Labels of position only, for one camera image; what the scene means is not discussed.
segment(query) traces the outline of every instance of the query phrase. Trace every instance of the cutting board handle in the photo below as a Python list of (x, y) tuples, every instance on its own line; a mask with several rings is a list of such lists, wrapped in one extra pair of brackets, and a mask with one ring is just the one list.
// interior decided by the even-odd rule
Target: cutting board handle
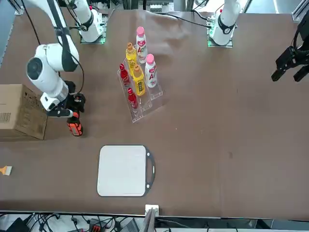
[[(144, 196), (148, 193), (151, 186), (154, 183), (155, 179), (155, 159), (153, 155), (150, 153), (150, 151), (146, 148), (146, 185), (145, 185), (145, 193)], [(151, 178), (148, 180), (148, 168), (151, 168)]]

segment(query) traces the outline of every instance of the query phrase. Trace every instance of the brown table surface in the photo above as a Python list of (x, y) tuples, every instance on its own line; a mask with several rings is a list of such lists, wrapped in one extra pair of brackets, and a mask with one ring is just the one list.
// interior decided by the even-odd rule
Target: brown table surface
[[(55, 43), (49, 18), (29, 13), (41, 42)], [(163, 106), (132, 124), (116, 72), (138, 26), (164, 96)], [(144, 11), (116, 10), (105, 45), (80, 45), (72, 32), (85, 70), (85, 135), (75, 138), (65, 119), (50, 118), (45, 141), (0, 143), (0, 164), (13, 166), (0, 176), (0, 209), (143, 214), (158, 204), (165, 216), (308, 220), (309, 80), (295, 83), (296, 70), (270, 78), (296, 25), (290, 15), (241, 14), (238, 26), (232, 49), (207, 48), (205, 28)], [(26, 14), (16, 17), (0, 84), (39, 93), (25, 73), (36, 47)], [(62, 77), (81, 84), (81, 70)], [(106, 144), (152, 151), (156, 179), (145, 197), (98, 195)]]

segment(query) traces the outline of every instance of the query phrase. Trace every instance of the cardboard box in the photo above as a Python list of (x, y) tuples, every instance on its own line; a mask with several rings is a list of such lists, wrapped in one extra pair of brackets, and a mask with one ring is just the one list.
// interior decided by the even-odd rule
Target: cardboard box
[(44, 139), (47, 115), (24, 85), (0, 85), (0, 141)]

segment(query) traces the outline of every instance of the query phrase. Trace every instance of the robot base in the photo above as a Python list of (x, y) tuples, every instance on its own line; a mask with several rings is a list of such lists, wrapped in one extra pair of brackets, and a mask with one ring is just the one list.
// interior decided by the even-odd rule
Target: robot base
[(81, 44), (105, 44), (105, 41), (106, 41), (106, 26), (107, 26), (107, 14), (102, 14), (100, 13), (100, 15), (102, 16), (102, 27), (103, 27), (103, 34), (100, 35), (97, 40), (95, 40), (94, 42), (92, 43), (89, 43), (89, 42), (86, 42), (82, 36), (81, 36)]
[(210, 22), (207, 22), (207, 26), (211, 26), (211, 29), (207, 29), (207, 45), (208, 47), (229, 47), (229, 48), (232, 48), (233, 47), (233, 33), (234, 31), (232, 31), (232, 36), (231, 36), (231, 39), (230, 41), (224, 45), (224, 46), (221, 46), (221, 45), (218, 45), (215, 43), (215, 41), (213, 41), (213, 39), (211, 38), (211, 34), (213, 33), (213, 30), (214, 30), (214, 27), (216, 25), (216, 19), (214, 16), (211, 16), (211, 21)]

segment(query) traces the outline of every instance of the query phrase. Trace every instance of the yellow bottle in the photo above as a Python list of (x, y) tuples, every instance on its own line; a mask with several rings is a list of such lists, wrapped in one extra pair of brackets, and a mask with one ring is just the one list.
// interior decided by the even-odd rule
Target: yellow bottle
[(133, 80), (135, 83), (135, 90), (138, 96), (141, 96), (145, 93), (145, 83), (144, 83), (144, 74), (140, 65), (136, 64), (134, 66)]
[(133, 76), (133, 71), (134, 71), (134, 66), (136, 65), (136, 49), (133, 47), (132, 43), (127, 44), (127, 49), (126, 49), (126, 59), (127, 62), (129, 63), (129, 70), (131, 76)]

